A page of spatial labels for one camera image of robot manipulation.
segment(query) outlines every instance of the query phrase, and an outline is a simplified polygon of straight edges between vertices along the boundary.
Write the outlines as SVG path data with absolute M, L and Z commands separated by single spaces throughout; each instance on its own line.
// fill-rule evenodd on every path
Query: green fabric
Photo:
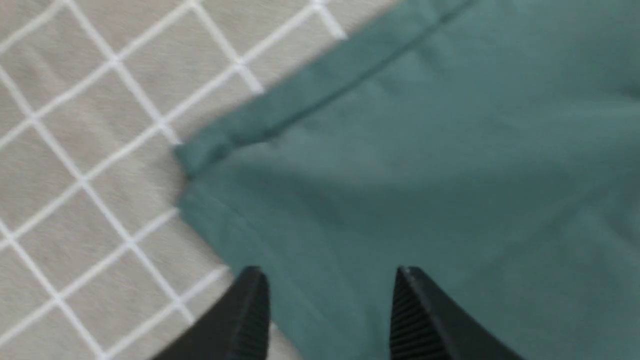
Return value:
M 527 359 L 640 358 L 640 1 L 406 1 L 177 149 L 307 360 L 388 359 L 417 265 Z

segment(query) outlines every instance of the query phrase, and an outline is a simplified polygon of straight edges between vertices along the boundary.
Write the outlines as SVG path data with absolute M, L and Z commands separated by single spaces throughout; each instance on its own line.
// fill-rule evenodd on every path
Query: grid pattern fabric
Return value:
M 0 360 L 147 359 L 193 323 L 232 278 L 171 148 L 395 1 L 0 1 Z

